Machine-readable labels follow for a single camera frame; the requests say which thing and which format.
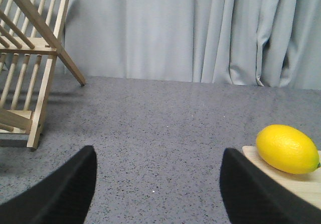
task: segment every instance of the curtain fold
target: curtain fold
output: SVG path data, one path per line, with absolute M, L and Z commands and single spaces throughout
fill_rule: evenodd
M 86 75 L 321 88 L 320 0 L 71 0 Z

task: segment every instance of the wooden slat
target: wooden slat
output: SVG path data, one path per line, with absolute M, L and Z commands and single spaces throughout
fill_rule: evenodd
M 8 125 L 19 129 L 27 130 L 30 128 L 32 120 L 22 117 L 18 114 L 12 113 L 3 108 L 0 108 L 0 122 L 3 125 Z
M 19 28 L 4 14 L 0 11 L 0 18 L 20 37 L 31 49 L 35 46 L 29 41 L 29 39 L 19 30 Z
M 25 117 L 25 118 L 30 119 L 30 120 L 32 119 L 32 111 L 9 110 L 9 112 L 12 112 L 14 114 L 20 115 L 20 116 Z M 5 134 L 7 134 L 7 133 L 11 133 L 11 134 L 28 134 L 29 132 L 30 132 L 30 129 L 22 130 L 22 129 L 19 129 L 19 128 L 16 128 L 16 127 L 14 127 L 13 131 L 9 131 L 9 132 L 4 130 L 4 129 L 0 129 L 0 134 L 1 133 L 5 133 Z
M 32 44 L 35 46 L 34 49 L 30 49 L 24 44 L 24 42 L 19 37 L 13 37 L 19 43 L 22 44 L 22 48 L 17 49 L 14 44 L 9 44 L 9 47 L 5 48 L 0 46 L 0 52 L 2 53 L 23 53 L 23 54 L 42 54 L 42 55 L 57 55 L 55 48 L 47 46 L 47 42 L 43 38 L 29 38 Z

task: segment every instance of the gray carpet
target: gray carpet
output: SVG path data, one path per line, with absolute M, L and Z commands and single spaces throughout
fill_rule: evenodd
M 269 124 L 294 126 L 321 149 L 321 91 L 55 77 L 37 151 L 0 142 L 0 202 L 84 145 L 98 155 L 86 223 L 229 223 L 220 191 L 225 148 L 254 145 Z

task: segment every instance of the wooden dish rack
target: wooden dish rack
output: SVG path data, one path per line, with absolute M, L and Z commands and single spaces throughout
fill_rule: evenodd
M 0 98 L 0 138 L 1 133 L 26 134 L 29 135 L 27 147 L 38 147 L 57 57 L 77 81 L 85 85 L 84 76 L 61 43 L 68 2 L 0 0 L 0 78 L 3 78 L 3 72 L 7 73 Z M 10 67 L 4 71 L 8 61 Z M 42 64 L 45 66 L 40 89 L 34 91 Z M 31 68 L 31 77 L 26 79 L 26 71 Z M 17 81 L 13 81 L 14 76 L 18 78 Z M 28 90 L 26 94 L 21 94 L 23 82 L 26 81 L 29 82 Z M 8 93 L 15 83 L 13 97 L 9 98 Z M 30 109 L 32 97 L 37 99 L 34 109 Z

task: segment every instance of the wooden board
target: wooden board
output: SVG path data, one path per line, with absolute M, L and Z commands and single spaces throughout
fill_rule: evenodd
M 23 54 L 41 54 L 41 55 L 57 55 L 56 48 L 51 48 L 48 46 L 47 42 L 43 38 L 29 37 L 31 43 L 35 45 L 35 48 L 30 49 L 19 37 L 13 37 L 17 40 L 22 48 L 17 48 L 13 43 L 11 43 L 6 37 L 1 36 L 7 43 L 9 47 L 6 48 L 0 45 L 1 53 L 23 53 Z
M 303 175 L 293 175 L 275 169 L 258 154 L 256 147 L 243 146 L 244 155 L 265 174 L 286 189 L 321 209 L 321 168 Z
M 22 117 L 31 119 L 32 118 L 32 111 L 30 110 L 9 110 L 10 112 L 14 113 L 14 114 L 18 114 Z M 26 130 L 22 130 L 22 129 L 18 129 L 18 128 L 14 128 L 14 130 L 12 132 L 8 132 L 5 130 L 0 130 L 0 134 L 4 133 L 4 134 L 27 134 L 29 131 L 26 132 Z

